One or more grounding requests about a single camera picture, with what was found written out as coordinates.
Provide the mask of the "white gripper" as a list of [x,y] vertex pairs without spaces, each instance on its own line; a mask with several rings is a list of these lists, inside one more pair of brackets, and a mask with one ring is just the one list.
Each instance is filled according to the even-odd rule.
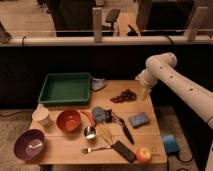
[[144,87],[142,90],[142,100],[146,100],[150,95],[151,89],[157,84],[157,79],[147,69],[142,70],[135,79]]

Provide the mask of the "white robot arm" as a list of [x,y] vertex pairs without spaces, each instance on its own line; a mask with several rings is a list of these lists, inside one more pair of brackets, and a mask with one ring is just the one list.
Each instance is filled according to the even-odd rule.
[[177,58],[171,52],[150,56],[145,69],[135,77],[145,88],[143,98],[162,81],[213,130],[213,92],[178,73],[176,65]]

